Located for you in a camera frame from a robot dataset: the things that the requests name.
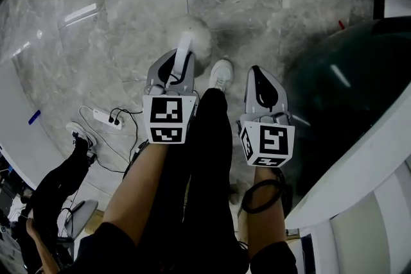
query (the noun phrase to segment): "marble floor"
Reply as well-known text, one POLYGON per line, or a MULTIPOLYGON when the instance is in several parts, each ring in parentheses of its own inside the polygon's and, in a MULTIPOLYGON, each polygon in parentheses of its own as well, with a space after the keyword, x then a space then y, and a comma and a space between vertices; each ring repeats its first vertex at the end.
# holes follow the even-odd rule
MULTIPOLYGON (((250 184, 235 120, 243 111, 246 74, 257 64, 280 80, 302 51, 340 29, 372 18, 373 0, 5 0, 0 4, 0 65, 13 61, 33 110, 66 157, 72 140, 68 121, 84 124, 80 105, 111 110, 141 109, 149 66, 167 50, 164 27, 190 13, 209 25, 213 36, 212 64, 228 56, 235 80, 227 92, 234 149, 231 181, 250 184)), ((197 78, 204 93, 211 68, 197 78)), ((115 130, 82 113, 94 129, 123 157, 134 143, 135 126, 115 130)), ((142 117, 139 143, 146 139, 142 117)), ((101 163, 124 170, 127 163, 102 142, 101 163)), ((89 198, 104 209, 121 174, 93 165, 76 201, 89 198)))

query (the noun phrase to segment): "hand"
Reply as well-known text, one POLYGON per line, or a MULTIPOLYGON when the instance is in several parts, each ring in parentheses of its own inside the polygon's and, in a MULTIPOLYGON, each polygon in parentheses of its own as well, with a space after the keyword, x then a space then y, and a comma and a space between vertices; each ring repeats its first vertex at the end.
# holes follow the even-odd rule
POLYGON ((40 239, 40 234, 34 228, 33 220, 31 218, 27 219, 26 230, 27 234, 30 235, 33 240, 40 239))

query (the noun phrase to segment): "person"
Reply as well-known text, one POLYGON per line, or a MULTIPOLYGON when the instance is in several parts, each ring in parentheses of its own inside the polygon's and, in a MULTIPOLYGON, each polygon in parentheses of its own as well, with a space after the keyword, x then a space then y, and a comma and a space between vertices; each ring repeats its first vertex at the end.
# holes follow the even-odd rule
MULTIPOLYGON (((224 94, 232 79, 232 64, 218 61, 186 143, 149 144, 140 152, 103 223, 81 240, 74 264, 61 273, 242 274, 249 264, 254 274, 297 272, 280 201, 249 215, 248 254, 235 238, 228 201, 232 133, 224 94)), ((266 179, 277 178, 257 168, 255 183, 266 179)), ((271 199, 273 189, 258 189, 252 206, 271 199)))
POLYGON ((94 162, 97 140, 78 123, 68 123, 66 128, 73 136, 74 151, 43 178, 26 200, 26 207, 13 230, 29 274, 38 272, 41 267, 46 273, 60 271, 73 262, 68 251, 56 244, 57 218, 64 202, 79 189, 94 162))

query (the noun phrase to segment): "black strap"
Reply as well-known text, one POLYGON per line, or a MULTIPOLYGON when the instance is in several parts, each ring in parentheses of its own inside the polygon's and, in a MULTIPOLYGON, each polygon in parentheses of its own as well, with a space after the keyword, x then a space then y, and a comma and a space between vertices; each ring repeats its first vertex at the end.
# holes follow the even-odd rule
POLYGON ((284 183, 279 182, 278 180, 275 179, 268 179, 268 180, 263 180, 262 182, 254 185, 251 187, 244 195, 243 202, 241 203, 241 206, 243 207, 245 212, 248 212, 249 214, 258 214, 259 212, 263 212, 264 210, 267 210, 270 208, 275 202, 277 202, 278 199, 280 199, 282 193, 284 191, 284 183), (268 201, 267 203, 252 209, 249 207, 252 201, 252 196, 255 191, 257 191, 260 187, 267 186, 267 185, 272 185, 276 188, 278 188, 278 192, 273 196, 273 198, 268 201))

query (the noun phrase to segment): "black pants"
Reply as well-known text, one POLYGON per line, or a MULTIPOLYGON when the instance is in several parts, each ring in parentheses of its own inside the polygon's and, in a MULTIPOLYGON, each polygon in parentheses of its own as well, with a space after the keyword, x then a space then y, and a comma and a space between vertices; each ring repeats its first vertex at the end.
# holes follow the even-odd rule
POLYGON ((164 273, 170 268, 207 272, 216 266, 229 269, 228 273, 247 272, 247 252, 234 236, 229 209, 231 157, 227 102, 223 92, 209 89, 200 101, 186 143, 169 148, 137 247, 139 273, 164 273))
POLYGON ((34 226, 48 250, 54 253, 58 237, 57 218, 63 203, 78 190, 89 170, 88 147, 85 140, 76 142, 70 157, 44 177, 19 217, 15 235, 28 273, 35 273, 42 265, 35 243, 26 232, 26 218, 33 209, 34 226))

